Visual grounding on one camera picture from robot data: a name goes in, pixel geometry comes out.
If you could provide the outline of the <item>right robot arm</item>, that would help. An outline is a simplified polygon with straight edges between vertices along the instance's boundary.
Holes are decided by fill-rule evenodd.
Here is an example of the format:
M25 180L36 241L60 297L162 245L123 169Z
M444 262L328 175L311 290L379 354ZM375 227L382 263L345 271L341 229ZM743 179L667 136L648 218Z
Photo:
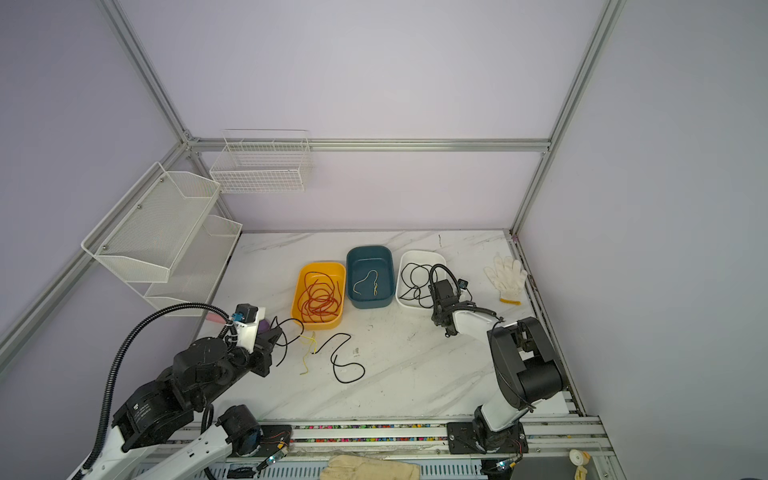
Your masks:
M562 362L542 323L535 317L507 322L495 311L462 301L448 280L428 286L433 323L450 338L470 336L485 346L497 389L477 407L469 432L456 427L449 434L462 448L478 453L526 451L522 417L566 388Z

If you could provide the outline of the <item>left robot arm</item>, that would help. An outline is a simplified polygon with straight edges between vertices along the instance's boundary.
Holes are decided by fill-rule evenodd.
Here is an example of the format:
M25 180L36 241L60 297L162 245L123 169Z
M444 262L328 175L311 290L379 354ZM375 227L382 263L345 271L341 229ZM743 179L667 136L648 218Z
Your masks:
M112 407L119 369L138 334L153 321L181 310L204 310L224 321L219 334L204 337L176 354L170 367ZM74 479L124 479L178 430L202 415L201 432L188 446L145 472L147 479L183 479L230 456L262 457L255 476L286 456L292 429L263 430L249 408L235 405L216 415L213 402L248 373L265 377L272 353L285 334L259 319L257 307L239 305L234 315L206 303L180 303L143 319L119 347L110 367L96 438Z

